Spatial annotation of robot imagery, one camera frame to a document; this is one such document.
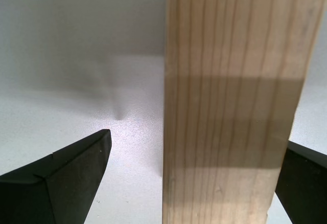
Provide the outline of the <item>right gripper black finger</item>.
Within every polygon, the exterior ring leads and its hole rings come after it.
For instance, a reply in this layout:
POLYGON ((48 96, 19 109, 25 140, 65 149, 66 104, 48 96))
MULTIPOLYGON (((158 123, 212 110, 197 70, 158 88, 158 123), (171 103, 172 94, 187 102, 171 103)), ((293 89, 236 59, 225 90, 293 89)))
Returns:
POLYGON ((1 175, 1 223, 84 223, 111 147, 102 129, 1 175))
POLYGON ((326 155, 288 142, 275 192, 292 223, 326 224, 326 155))

